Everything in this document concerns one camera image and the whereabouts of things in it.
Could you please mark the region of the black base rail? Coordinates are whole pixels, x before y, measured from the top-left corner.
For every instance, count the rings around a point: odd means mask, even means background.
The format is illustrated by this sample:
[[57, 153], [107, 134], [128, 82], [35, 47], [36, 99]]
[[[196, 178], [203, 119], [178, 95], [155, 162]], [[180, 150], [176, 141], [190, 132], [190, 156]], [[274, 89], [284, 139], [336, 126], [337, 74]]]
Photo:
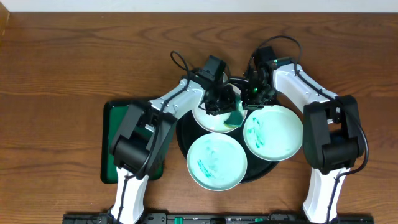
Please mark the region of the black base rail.
[[[148, 213], [138, 221], [141, 224], [260, 224], [260, 223], [308, 223], [301, 215], [271, 214], [266, 216], [217, 216], [217, 215], [166, 215]], [[107, 213], [64, 214], [63, 224], [112, 224], [116, 220]]]

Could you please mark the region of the round black serving tray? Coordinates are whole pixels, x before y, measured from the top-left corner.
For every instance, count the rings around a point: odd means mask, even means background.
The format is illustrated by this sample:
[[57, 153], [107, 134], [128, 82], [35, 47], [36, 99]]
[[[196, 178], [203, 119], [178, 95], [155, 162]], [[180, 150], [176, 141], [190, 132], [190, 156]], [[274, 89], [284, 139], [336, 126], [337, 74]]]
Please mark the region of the round black serving tray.
[[[261, 159], [255, 156], [249, 150], [246, 143], [244, 142], [243, 125], [244, 124], [242, 124], [241, 127], [226, 133], [227, 136], [230, 136], [237, 140], [237, 142], [240, 143], [246, 153], [248, 168], [246, 170], [244, 178], [241, 181], [241, 184], [249, 183], [264, 177], [278, 165], [278, 162]], [[195, 121], [193, 113], [191, 111], [189, 111], [180, 120], [178, 120], [176, 127], [177, 142], [184, 158], [187, 158], [189, 148], [195, 142], [195, 140], [206, 134], [210, 134], [210, 132], [203, 129]]]

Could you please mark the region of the green rectangular tray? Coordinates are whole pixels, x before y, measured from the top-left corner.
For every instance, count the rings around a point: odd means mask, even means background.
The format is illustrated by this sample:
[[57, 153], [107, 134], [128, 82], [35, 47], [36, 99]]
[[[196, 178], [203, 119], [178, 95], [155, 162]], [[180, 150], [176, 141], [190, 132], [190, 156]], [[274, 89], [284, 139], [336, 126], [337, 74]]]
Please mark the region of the green rectangular tray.
[[131, 175], [151, 180], [162, 176], [163, 164], [154, 169], [148, 160], [152, 135], [158, 125], [159, 110], [145, 100], [113, 100], [104, 105], [101, 151], [101, 181], [116, 184], [117, 168], [125, 168]]

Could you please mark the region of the light green plate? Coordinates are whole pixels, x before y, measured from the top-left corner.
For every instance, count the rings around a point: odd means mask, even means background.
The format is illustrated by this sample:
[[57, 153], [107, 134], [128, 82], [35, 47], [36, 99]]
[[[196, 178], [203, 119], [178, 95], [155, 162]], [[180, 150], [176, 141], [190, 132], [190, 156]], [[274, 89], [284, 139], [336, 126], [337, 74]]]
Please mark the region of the light green plate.
[[187, 169], [192, 179], [208, 190], [232, 189], [243, 180], [247, 168], [242, 145], [226, 134], [203, 135], [188, 150]]
[[302, 147], [303, 124], [290, 109], [265, 106], [253, 111], [244, 122], [243, 138], [248, 149], [266, 161], [283, 161]]

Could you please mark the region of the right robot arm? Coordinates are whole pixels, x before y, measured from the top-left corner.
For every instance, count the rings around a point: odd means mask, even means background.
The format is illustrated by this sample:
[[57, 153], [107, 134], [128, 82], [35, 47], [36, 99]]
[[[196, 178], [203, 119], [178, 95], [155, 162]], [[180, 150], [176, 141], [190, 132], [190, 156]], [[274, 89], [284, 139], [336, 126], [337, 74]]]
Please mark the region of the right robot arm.
[[332, 222], [344, 178], [356, 173], [357, 158], [369, 156], [357, 101], [325, 89], [297, 60], [277, 58], [272, 47], [254, 51], [244, 77], [245, 109], [263, 108], [282, 93], [303, 113], [303, 149], [312, 168], [303, 210], [312, 223]]

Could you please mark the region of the light green plate front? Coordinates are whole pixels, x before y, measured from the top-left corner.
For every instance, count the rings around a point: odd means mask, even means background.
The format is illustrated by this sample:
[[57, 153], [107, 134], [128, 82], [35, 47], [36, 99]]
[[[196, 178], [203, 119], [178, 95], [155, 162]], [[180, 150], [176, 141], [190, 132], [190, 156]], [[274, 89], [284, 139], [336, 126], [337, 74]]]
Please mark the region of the light green plate front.
[[243, 180], [247, 168], [242, 145], [226, 134], [203, 135], [188, 150], [187, 169], [192, 179], [208, 190], [232, 189]]

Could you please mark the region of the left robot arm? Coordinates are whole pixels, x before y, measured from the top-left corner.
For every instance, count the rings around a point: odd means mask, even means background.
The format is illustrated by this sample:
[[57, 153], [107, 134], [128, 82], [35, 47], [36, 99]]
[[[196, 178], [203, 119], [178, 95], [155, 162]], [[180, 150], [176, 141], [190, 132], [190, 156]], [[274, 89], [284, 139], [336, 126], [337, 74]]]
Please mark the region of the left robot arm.
[[116, 131], [109, 153], [117, 167], [118, 189], [109, 213], [110, 223], [136, 223], [144, 212], [149, 176], [163, 163], [177, 121], [200, 106], [216, 116], [235, 110], [231, 86], [224, 80], [226, 63], [209, 56], [203, 68], [186, 63], [179, 84], [164, 96], [134, 100]]

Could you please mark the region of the green sponge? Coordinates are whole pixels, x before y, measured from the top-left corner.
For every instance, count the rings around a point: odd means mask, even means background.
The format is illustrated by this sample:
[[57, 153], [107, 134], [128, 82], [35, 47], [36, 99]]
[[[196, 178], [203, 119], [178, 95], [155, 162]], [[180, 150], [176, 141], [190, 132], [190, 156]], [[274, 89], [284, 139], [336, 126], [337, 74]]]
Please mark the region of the green sponge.
[[236, 108], [230, 112], [229, 117], [224, 121], [224, 125], [231, 128], [238, 128], [244, 121], [243, 109], [241, 108], [241, 97], [236, 94]]

